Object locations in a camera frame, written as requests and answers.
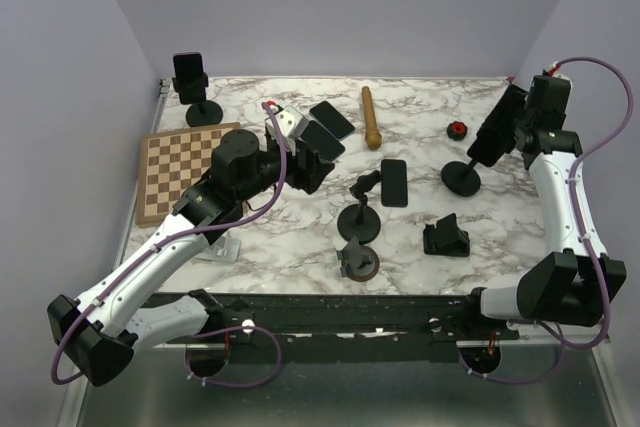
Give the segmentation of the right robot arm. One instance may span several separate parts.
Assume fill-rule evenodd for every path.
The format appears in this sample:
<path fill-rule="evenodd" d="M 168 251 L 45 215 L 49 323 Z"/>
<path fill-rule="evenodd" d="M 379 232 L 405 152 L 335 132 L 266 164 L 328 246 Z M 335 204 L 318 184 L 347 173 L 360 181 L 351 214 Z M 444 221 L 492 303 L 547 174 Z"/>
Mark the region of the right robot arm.
<path fill-rule="evenodd" d="M 485 289 L 479 304 L 461 312 L 461 329 L 471 338 L 493 331 L 496 319 L 592 327 L 626 279 L 590 214 L 575 163 L 583 152 L 579 136 L 563 127 L 570 93 L 569 80 L 549 74 L 535 76 L 528 90 L 511 86 L 478 134 L 500 134 L 507 149 L 521 153 L 542 205 L 546 247 L 516 286 Z"/>

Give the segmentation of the black pole stand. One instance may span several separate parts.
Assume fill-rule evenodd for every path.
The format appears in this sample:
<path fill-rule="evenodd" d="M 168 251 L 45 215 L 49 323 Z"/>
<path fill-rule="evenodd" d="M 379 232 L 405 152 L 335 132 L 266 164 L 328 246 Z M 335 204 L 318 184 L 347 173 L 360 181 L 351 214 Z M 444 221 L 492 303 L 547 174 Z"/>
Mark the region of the black pole stand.
<path fill-rule="evenodd" d="M 189 81 L 173 77 L 172 83 L 178 94 L 179 102 L 182 105 L 188 105 L 185 119 L 189 127 L 217 125 L 222 122 L 223 110 L 221 106 L 206 98 L 206 89 L 209 86 L 206 74 Z"/>
<path fill-rule="evenodd" d="M 367 194 L 380 182 L 381 172 L 374 170 L 359 176 L 349 188 L 357 203 L 344 208 L 338 216 L 337 229 L 344 240 L 350 241 L 355 238 L 363 245 L 378 237 L 381 220 L 376 211 L 368 205 Z"/>
<path fill-rule="evenodd" d="M 474 196 L 481 187 L 481 179 L 475 170 L 477 162 L 448 162 L 440 172 L 444 185 L 454 194 L 461 197 Z"/>

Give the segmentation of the teal phone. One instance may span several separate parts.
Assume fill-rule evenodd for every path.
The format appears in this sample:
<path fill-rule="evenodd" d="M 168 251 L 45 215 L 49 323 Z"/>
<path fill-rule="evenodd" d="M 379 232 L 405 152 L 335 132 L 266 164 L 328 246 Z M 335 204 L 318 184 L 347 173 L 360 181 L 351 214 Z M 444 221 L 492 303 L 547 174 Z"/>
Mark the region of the teal phone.
<path fill-rule="evenodd" d="M 355 131 L 354 125 L 328 101 L 313 106 L 309 114 L 337 140 L 344 140 Z"/>

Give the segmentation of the black phone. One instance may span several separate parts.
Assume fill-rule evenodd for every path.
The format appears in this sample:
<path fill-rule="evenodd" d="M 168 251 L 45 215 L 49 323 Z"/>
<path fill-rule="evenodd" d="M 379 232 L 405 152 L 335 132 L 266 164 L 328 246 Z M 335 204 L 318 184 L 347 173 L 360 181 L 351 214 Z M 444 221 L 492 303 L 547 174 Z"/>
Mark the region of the black phone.
<path fill-rule="evenodd" d="M 334 162 L 345 152 L 344 145 L 314 120 L 308 123 L 301 138 L 317 150 L 321 159 L 329 162 Z"/>

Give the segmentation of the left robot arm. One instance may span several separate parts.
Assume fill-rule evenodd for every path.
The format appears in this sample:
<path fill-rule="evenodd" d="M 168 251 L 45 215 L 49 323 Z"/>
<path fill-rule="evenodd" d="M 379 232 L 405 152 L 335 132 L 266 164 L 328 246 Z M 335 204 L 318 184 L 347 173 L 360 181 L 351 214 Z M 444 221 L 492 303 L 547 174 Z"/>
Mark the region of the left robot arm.
<path fill-rule="evenodd" d="M 211 155 L 211 165 L 189 187 L 157 230 L 104 280 L 71 298 L 57 296 L 47 308 L 57 345 L 50 375 L 67 357 L 94 386 L 117 377 L 140 351 L 181 337 L 214 340 L 222 327 L 214 300 L 189 293 L 178 300 L 148 307 L 146 301 L 187 261 L 211 247 L 222 235 L 249 223 L 245 203 L 285 185 L 312 194 L 334 164 L 302 139 L 288 140 L 279 131 L 267 134 L 262 149 L 247 130 L 226 133 Z"/>

